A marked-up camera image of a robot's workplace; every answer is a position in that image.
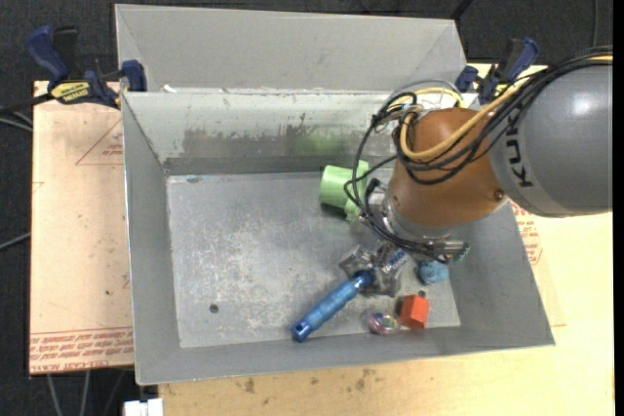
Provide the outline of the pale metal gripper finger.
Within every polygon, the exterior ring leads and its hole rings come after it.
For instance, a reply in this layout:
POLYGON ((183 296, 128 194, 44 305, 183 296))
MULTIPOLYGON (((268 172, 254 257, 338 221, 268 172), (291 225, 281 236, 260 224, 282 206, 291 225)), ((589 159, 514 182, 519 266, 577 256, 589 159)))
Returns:
POLYGON ((363 286, 363 294, 367 297, 389 296, 396 297, 401 289, 401 273, 379 274, 368 273, 369 280, 363 286))
POLYGON ((339 267, 348 277, 353 277, 358 272, 371 271, 375 261, 374 249, 357 246, 339 262, 339 267))

